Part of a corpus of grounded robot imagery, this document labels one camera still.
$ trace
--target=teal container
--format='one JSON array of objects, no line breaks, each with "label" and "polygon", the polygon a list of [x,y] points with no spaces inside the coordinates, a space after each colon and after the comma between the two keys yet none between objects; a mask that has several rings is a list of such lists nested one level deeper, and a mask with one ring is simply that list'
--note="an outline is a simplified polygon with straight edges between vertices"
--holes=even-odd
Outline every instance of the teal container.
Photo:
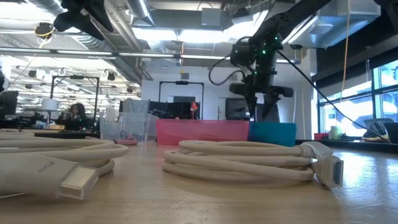
[{"label": "teal container", "polygon": [[292,147],[296,132],[295,123],[250,122],[248,141]]}]

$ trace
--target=wooden table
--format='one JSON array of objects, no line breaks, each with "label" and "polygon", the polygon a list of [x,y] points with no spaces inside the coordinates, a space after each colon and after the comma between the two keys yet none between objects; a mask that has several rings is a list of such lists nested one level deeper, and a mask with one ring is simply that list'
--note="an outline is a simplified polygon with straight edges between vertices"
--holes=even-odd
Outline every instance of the wooden table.
[{"label": "wooden table", "polygon": [[224,184],[162,171],[166,147],[134,147],[84,201],[0,200],[0,223],[398,223],[398,158],[337,151],[344,187],[270,180]]}]

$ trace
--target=person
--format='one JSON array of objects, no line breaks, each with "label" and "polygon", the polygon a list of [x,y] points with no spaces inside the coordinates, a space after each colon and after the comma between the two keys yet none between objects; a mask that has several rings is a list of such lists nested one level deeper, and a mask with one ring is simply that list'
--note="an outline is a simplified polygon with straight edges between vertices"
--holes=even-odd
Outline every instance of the person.
[{"label": "person", "polygon": [[81,103],[71,105],[69,114],[63,120],[65,129],[69,131],[79,131],[86,127],[86,109]]}]

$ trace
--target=pink container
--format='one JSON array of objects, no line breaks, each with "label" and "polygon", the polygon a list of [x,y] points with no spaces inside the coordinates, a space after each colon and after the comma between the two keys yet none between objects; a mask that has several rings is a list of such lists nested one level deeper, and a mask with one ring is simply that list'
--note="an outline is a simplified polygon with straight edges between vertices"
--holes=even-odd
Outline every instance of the pink container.
[{"label": "pink container", "polygon": [[157,119],[157,141],[178,145],[183,140],[247,141],[249,121]]}]

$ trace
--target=wall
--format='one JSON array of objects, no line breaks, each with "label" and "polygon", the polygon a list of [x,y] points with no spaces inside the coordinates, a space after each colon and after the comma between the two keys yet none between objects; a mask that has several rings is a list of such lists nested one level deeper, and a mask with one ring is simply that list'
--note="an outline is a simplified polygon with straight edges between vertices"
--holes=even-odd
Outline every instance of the wall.
[{"label": "wall", "polygon": [[[313,62],[316,62],[313,54],[307,52],[306,58],[303,59],[303,69],[308,76],[310,75],[310,71],[314,69]],[[214,82],[220,82],[235,70],[236,68],[215,68],[212,72],[212,79]],[[158,101],[160,81],[174,82],[180,80],[180,68],[178,67],[169,67],[166,69],[151,67],[147,68],[147,71],[154,77],[154,81],[143,81],[142,100]],[[203,119],[222,119],[223,114],[218,114],[218,107],[220,105],[220,107],[224,108],[225,98],[242,97],[229,92],[228,88],[231,82],[226,82],[221,86],[211,84],[208,80],[207,68],[184,67],[183,71],[190,73],[190,82],[203,82],[205,84]],[[293,98],[281,97],[282,99],[278,102],[280,121],[295,122],[297,124],[297,139],[304,139],[304,136],[307,139],[311,139],[313,129],[317,130],[317,117],[314,117],[316,115],[316,105],[313,105],[316,95],[313,94],[311,86],[291,65],[277,64],[277,71],[278,74],[274,78],[274,85],[287,86],[295,90]],[[198,89],[201,89],[201,87],[195,88],[192,85],[178,86],[163,84],[160,100],[170,101],[172,99],[171,96],[195,96],[198,99],[201,97]],[[257,94],[257,97],[258,103],[264,102],[262,94]]]}]

